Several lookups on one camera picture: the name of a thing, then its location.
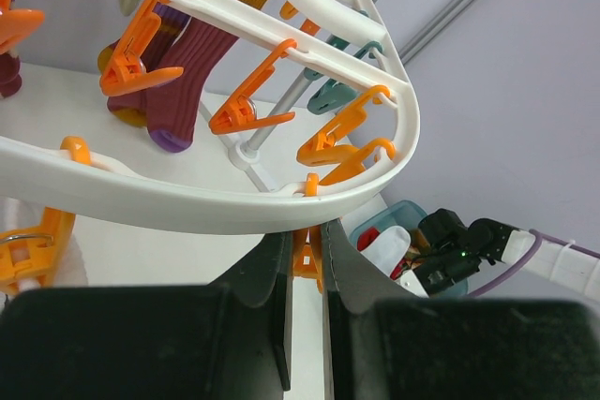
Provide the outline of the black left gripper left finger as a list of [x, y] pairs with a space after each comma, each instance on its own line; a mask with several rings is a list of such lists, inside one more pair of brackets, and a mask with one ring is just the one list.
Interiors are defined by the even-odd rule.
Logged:
[[33, 289], [1, 315], [5, 399], [280, 399], [290, 232], [206, 285]]

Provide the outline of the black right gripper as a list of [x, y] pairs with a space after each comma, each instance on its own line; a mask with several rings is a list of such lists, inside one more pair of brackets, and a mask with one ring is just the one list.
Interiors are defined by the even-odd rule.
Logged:
[[438, 297], [479, 271], [482, 259], [470, 248], [465, 228], [411, 230], [412, 248], [400, 286], [419, 297]]

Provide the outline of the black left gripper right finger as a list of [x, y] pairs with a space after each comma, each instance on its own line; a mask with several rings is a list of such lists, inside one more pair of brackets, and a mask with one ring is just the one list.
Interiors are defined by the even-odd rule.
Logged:
[[561, 299], [421, 299], [320, 227], [328, 399], [595, 399], [599, 317]]

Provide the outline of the orange clothes peg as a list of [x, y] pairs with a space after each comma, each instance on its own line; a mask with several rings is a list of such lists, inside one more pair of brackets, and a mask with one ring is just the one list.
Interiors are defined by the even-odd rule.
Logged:
[[292, 233], [292, 275], [316, 281], [323, 292], [323, 249], [319, 226]]

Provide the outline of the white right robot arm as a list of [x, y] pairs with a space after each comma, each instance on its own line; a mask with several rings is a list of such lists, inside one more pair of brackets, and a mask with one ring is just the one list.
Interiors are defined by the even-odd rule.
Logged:
[[418, 297], [431, 298], [452, 288], [487, 261], [507, 269], [470, 292], [470, 297], [480, 297], [524, 270], [599, 301], [599, 254], [573, 241], [489, 218], [467, 226], [455, 212], [443, 208], [423, 218], [417, 230], [427, 252], [416, 257], [417, 266], [402, 272], [397, 281]]

